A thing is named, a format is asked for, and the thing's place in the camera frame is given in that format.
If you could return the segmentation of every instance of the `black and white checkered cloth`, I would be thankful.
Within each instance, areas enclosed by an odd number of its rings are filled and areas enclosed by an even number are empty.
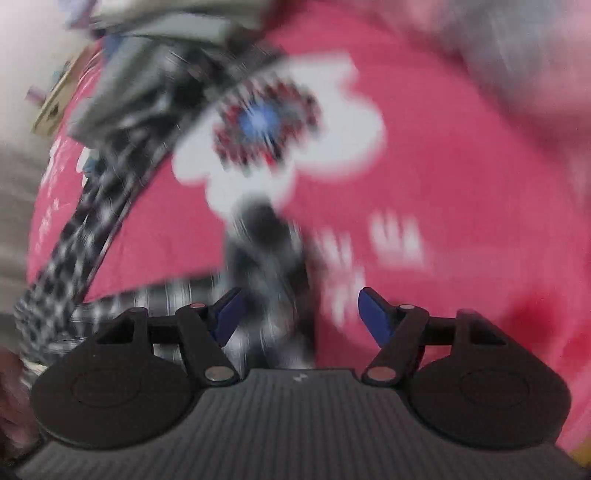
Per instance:
[[[314,300],[299,230],[276,217],[264,202],[246,205],[228,227],[225,257],[219,273],[170,280],[78,305],[48,352],[56,358],[67,354],[132,307],[144,307],[150,316],[169,316],[190,303],[212,304],[239,286],[249,312],[223,349],[238,372],[312,368]],[[177,345],[153,347],[155,355],[182,363]],[[25,382],[30,386],[38,373],[31,370]]]
[[[51,364],[67,349],[52,351],[50,345],[88,333],[86,324],[76,321],[82,315],[76,307],[134,200],[162,159],[208,104],[277,57],[276,51],[258,45],[238,54],[219,52],[215,56],[196,47],[171,48],[168,81],[141,99],[100,147],[95,173],[47,266],[15,306],[25,364]],[[207,76],[184,74],[195,65]],[[82,310],[96,309],[93,323],[101,320],[103,304],[99,305]]]

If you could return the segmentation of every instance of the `metal pin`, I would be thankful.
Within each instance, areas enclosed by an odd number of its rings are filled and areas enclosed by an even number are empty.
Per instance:
[[[367,376],[375,382],[391,382],[396,379],[396,370],[390,367],[373,367],[368,370]]]
[[[234,376],[234,370],[223,365],[209,367],[205,370],[205,377],[211,382],[225,382]]]

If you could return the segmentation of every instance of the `person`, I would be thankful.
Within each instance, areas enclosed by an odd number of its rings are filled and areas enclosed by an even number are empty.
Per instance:
[[[0,430],[4,451],[17,452],[32,444],[37,427],[28,394],[21,384],[22,362],[19,356],[0,349]]]

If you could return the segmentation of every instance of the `white wall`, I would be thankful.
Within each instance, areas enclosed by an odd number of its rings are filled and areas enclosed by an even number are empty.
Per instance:
[[[30,133],[39,109],[25,95],[31,85],[48,88],[85,43],[63,22],[57,0],[0,0],[0,312],[26,288],[29,224],[50,146]]]
[[[46,89],[51,75],[85,38],[63,28],[58,0],[0,0],[0,141],[47,161],[49,141],[30,133],[38,109],[25,101],[31,85]]]

